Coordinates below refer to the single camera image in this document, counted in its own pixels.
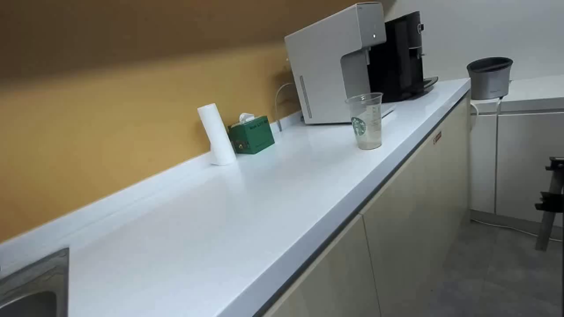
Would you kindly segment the clear plastic Starbucks cup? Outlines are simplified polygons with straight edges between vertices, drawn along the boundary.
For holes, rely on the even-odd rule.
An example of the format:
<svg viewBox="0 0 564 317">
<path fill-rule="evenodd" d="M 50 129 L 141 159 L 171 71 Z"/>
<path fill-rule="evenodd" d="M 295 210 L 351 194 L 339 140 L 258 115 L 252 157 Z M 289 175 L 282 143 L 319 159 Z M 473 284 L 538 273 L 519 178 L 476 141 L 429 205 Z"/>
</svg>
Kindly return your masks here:
<svg viewBox="0 0 564 317">
<path fill-rule="evenodd" d="M 383 94 L 362 94 L 346 101 L 351 113 L 351 125 L 356 136 L 356 145 L 362 150 L 376 150 L 383 145 L 381 138 L 381 104 Z"/>
</svg>

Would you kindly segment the white water dispenser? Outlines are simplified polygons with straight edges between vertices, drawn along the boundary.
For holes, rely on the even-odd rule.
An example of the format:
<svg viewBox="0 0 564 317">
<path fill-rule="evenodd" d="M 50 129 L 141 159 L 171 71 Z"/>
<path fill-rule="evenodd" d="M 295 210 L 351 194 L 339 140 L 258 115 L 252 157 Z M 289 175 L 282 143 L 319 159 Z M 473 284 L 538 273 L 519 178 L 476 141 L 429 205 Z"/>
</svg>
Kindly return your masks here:
<svg viewBox="0 0 564 317">
<path fill-rule="evenodd" d="M 385 9 L 360 2 L 286 37 L 307 124 L 348 124 L 346 101 L 371 92 L 369 51 L 386 41 Z"/>
</svg>

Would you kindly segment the green tissue box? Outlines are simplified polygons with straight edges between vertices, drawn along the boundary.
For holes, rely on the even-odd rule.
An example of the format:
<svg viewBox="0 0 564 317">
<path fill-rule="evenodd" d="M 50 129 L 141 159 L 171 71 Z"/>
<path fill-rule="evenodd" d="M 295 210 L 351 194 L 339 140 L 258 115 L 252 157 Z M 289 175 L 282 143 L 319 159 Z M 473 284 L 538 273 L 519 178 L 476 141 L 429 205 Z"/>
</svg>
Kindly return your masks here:
<svg viewBox="0 0 564 317">
<path fill-rule="evenodd" d="M 237 154 L 254 155 L 275 143 L 267 117 L 258 117 L 228 127 L 228 136 Z"/>
</svg>

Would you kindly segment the white paper towel roll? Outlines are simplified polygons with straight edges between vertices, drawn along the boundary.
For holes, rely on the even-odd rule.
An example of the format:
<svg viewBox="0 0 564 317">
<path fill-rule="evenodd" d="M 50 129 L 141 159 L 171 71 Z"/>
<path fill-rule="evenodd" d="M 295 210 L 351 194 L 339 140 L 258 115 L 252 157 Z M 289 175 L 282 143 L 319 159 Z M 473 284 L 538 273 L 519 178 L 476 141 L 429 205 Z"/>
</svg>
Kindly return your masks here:
<svg viewBox="0 0 564 317">
<path fill-rule="evenodd" d="M 217 106 L 215 104 L 201 106 L 198 110 L 198 115 L 210 141 L 212 164 L 226 166 L 235 162 L 237 155 Z"/>
</svg>

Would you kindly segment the beige cabinet door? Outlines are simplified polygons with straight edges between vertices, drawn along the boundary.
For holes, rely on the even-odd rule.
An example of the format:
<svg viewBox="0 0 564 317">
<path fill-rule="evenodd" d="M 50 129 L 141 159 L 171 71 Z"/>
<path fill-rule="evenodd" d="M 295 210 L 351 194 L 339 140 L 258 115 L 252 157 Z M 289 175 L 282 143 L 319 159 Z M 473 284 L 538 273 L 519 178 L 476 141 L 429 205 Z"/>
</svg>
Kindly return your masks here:
<svg viewBox="0 0 564 317">
<path fill-rule="evenodd" d="M 467 212 L 469 103 L 460 99 L 362 212 L 383 317 L 423 317 Z"/>
<path fill-rule="evenodd" d="M 265 317 L 379 317 L 363 221 L 353 221 Z"/>
</svg>

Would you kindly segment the black coffee machine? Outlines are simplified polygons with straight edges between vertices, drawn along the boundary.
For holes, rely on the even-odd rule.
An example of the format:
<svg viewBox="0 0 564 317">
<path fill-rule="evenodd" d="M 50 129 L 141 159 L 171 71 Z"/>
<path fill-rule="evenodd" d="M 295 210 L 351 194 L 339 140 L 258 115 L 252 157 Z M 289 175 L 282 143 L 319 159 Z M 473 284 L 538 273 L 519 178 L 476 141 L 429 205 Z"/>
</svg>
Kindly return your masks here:
<svg viewBox="0 0 564 317">
<path fill-rule="evenodd" d="M 369 53 L 371 90 L 381 92 L 385 103 L 418 99 L 429 94 L 439 78 L 423 76 L 425 30 L 420 13 L 409 13 L 385 23 L 386 43 Z"/>
</svg>

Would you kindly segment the grey round bin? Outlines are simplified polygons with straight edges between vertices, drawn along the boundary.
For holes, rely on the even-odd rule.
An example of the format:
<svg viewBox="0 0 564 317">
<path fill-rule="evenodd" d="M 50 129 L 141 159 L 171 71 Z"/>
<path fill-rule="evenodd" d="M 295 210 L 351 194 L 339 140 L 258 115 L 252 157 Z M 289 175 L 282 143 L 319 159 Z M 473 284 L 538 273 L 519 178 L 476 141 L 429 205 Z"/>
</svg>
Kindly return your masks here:
<svg viewBox="0 0 564 317">
<path fill-rule="evenodd" d="M 506 97 L 510 92 L 512 66 L 513 60 L 506 57 L 490 57 L 471 62 L 467 66 L 471 99 L 489 101 Z"/>
</svg>

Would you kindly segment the stainless steel sink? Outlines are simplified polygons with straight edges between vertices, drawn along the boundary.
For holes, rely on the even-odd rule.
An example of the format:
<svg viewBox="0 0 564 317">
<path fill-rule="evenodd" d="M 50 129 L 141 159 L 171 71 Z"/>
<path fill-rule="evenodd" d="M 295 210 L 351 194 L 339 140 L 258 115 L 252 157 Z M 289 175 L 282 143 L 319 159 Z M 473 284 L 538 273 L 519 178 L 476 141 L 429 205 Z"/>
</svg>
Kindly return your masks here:
<svg viewBox="0 0 564 317">
<path fill-rule="evenodd" d="M 60 249 L 4 277 L 0 317 L 69 317 L 69 250 Z"/>
</svg>

